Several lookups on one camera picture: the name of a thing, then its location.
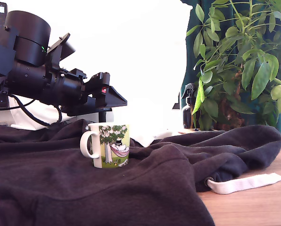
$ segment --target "top hat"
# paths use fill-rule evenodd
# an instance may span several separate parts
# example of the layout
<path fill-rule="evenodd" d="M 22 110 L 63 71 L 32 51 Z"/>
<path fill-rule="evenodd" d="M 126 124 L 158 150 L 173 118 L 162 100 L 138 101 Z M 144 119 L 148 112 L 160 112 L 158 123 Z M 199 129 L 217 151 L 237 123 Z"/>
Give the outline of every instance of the top hat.
<path fill-rule="evenodd" d="M 122 145 L 122 140 L 120 138 L 116 140 L 116 145 Z"/>

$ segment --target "mug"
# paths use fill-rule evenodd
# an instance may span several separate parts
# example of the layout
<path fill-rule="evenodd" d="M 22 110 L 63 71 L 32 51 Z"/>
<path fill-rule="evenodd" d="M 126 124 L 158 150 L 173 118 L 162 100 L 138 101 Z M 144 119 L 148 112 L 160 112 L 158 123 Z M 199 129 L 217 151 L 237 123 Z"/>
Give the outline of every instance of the mug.
<path fill-rule="evenodd" d="M 129 125 L 118 125 L 111 122 L 91 123 L 90 131 L 82 135 L 80 149 L 86 158 L 93 159 L 97 168 L 117 168 L 128 164 Z"/>

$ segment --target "white backdrop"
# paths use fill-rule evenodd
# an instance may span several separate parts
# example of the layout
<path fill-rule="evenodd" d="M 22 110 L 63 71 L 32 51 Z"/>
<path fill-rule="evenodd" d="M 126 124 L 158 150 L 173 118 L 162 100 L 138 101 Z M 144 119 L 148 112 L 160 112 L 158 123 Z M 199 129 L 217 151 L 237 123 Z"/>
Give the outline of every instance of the white backdrop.
<path fill-rule="evenodd" d="M 89 78 L 111 74 L 110 85 L 128 101 L 113 109 L 115 121 L 162 128 L 182 124 L 172 107 L 186 70 L 190 6 L 180 0 L 5 1 L 9 11 L 46 20 L 50 45 L 71 34 L 76 52 L 61 66 L 81 69 Z"/>

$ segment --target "spray bottle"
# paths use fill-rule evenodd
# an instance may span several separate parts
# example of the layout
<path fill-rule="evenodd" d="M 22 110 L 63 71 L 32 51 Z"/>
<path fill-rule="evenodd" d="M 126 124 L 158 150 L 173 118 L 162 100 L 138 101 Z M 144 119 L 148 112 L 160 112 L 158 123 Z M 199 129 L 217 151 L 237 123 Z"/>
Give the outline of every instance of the spray bottle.
<path fill-rule="evenodd" d="M 196 87 L 194 83 L 186 85 L 182 98 L 187 98 L 187 105 L 182 109 L 183 127 L 185 129 L 194 129 L 193 110 L 195 107 L 196 97 L 194 97 Z"/>

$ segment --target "table surface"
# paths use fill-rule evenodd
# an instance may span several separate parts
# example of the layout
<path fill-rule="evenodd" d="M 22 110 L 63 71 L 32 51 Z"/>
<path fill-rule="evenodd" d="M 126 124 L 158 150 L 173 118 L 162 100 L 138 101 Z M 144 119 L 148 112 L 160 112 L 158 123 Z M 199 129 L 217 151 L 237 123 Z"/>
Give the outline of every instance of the table surface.
<path fill-rule="evenodd" d="M 281 175 L 281 151 L 265 170 L 255 170 L 240 178 L 257 174 Z M 265 187 L 232 194 L 198 193 L 216 226 L 281 226 L 281 181 Z"/>

